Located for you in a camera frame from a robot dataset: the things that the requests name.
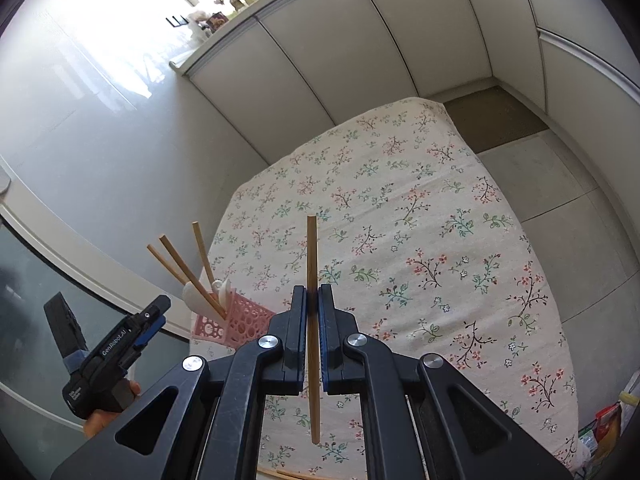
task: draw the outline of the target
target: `metal screw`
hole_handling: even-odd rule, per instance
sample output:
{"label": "metal screw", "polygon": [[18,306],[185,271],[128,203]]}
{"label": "metal screw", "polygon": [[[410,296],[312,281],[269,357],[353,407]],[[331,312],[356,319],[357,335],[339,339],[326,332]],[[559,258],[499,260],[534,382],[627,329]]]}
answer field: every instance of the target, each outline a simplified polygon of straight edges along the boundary
{"label": "metal screw", "polygon": [[422,362],[427,368],[440,368],[444,364],[442,356],[438,354],[427,354],[422,358]]}
{"label": "metal screw", "polygon": [[200,370],[203,364],[204,361],[200,357],[197,355],[190,355],[182,361],[182,368],[188,372],[194,372],[196,370]]}
{"label": "metal screw", "polygon": [[273,348],[278,345],[278,338],[274,335],[263,335],[258,339],[258,345],[262,348]]}
{"label": "metal screw", "polygon": [[347,343],[349,343],[351,346],[363,346],[367,343],[367,336],[358,333],[351,334],[347,338]]}

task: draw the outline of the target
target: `white ceramic spoon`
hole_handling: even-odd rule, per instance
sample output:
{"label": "white ceramic spoon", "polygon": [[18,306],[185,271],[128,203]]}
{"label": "white ceramic spoon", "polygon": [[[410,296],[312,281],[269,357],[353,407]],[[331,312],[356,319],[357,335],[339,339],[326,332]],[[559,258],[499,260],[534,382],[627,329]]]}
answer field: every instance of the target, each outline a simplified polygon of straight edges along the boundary
{"label": "white ceramic spoon", "polygon": [[225,309],[226,312],[229,312],[229,308],[231,307],[231,282],[226,279],[224,282],[221,280],[216,280],[211,284],[211,288],[218,295],[218,303]]}
{"label": "white ceramic spoon", "polygon": [[225,321],[220,317],[215,309],[213,309],[209,302],[202,297],[202,294],[198,292],[198,289],[193,285],[193,283],[187,282],[182,289],[182,300],[192,312],[212,319],[220,326],[225,325]]}

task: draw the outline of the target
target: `blue strap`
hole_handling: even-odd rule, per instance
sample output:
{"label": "blue strap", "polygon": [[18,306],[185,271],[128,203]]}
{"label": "blue strap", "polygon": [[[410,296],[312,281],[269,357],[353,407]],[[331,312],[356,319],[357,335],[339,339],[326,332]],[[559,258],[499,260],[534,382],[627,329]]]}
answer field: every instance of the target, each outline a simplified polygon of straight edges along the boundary
{"label": "blue strap", "polygon": [[89,355],[88,350],[76,350],[75,352],[69,354],[65,358],[62,359],[62,362],[65,364],[66,371],[72,374],[82,364],[84,358]]}
{"label": "blue strap", "polygon": [[164,316],[160,316],[156,319],[149,328],[147,328],[142,334],[138,336],[133,346],[144,346],[149,340],[158,333],[158,331],[164,326],[166,323],[166,318]]}

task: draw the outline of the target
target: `wooden stick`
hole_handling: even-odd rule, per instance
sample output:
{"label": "wooden stick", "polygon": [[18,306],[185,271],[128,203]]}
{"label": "wooden stick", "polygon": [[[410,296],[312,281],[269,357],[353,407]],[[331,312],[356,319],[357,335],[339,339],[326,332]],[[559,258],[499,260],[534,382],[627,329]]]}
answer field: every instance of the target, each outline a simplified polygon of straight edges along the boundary
{"label": "wooden stick", "polygon": [[274,478],[283,478],[285,480],[337,480],[326,476],[308,475],[286,469],[270,469],[261,465],[257,467],[257,470],[262,474],[273,476]]}
{"label": "wooden stick", "polygon": [[169,254],[174,259],[174,262],[178,265],[178,267],[180,267],[180,270],[185,273],[189,281],[193,283],[193,286],[195,286],[195,288],[198,289],[198,292],[202,294],[202,297],[209,302],[209,304],[213,307],[213,309],[218,313],[218,315],[222,319],[226,319],[225,309],[222,308],[220,304],[213,299],[212,295],[205,290],[205,288],[200,283],[200,280],[198,280],[195,277],[194,273],[191,272],[191,269],[187,267],[187,264],[180,257],[180,254],[178,254],[178,251],[176,251],[174,246],[172,246],[171,242],[169,241],[169,238],[167,238],[166,235],[162,235],[160,237],[160,243],[164,245],[164,248],[167,251],[169,251]]}
{"label": "wooden stick", "polygon": [[306,217],[306,369],[311,442],[320,444],[320,341],[318,334],[318,224]]}
{"label": "wooden stick", "polygon": [[174,278],[176,280],[178,280],[183,285],[187,284],[187,279],[183,275],[181,275],[177,270],[175,270],[171,266],[171,264],[167,260],[164,259],[162,254],[160,254],[158,251],[156,251],[156,248],[153,247],[153,245],[149,244],[148,246],[146,246],[146,248],[149,249],[149,252],[151,252],[151,254],[153,254],[153,256],[156,257],[156,260],[158,260],[166,270],[168,270],[170,273],[172,273],[172,275],[174,276]]}
{"label": "wooden stick", "polygon": [[200,259],[202,260],[204,271],[207,273],[207,278],[209,279],[209,285],[212,285],[214,282],[213,270],[211,270],[211,264],[209,263],[209,259],[207,258],[207,249],[204,247],[204,240],[202,239],[202,231],[200,230],[200,223],[191,222],[191,226],[193,227],[193,234],[196,237],[198,252],[200,253]]}

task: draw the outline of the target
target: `mattress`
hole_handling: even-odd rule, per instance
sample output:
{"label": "mattress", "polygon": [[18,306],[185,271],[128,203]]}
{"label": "mattress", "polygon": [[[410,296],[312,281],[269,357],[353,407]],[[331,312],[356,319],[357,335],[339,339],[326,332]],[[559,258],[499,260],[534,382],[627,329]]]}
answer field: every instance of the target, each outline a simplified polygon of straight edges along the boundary
{"label": "mattress", "polygon": [[[319,281],[394,352],[437,352],[567,467],[577,450],[573,366],[526,234],[444,106],[404,99],[346,121],[239,187],[210,248],[216,278],[276,312],[305,283],[305,217]],[[230,349],[194,338],[191,351]],[[357,396],[268,396],[260,464],[365,479]]]}

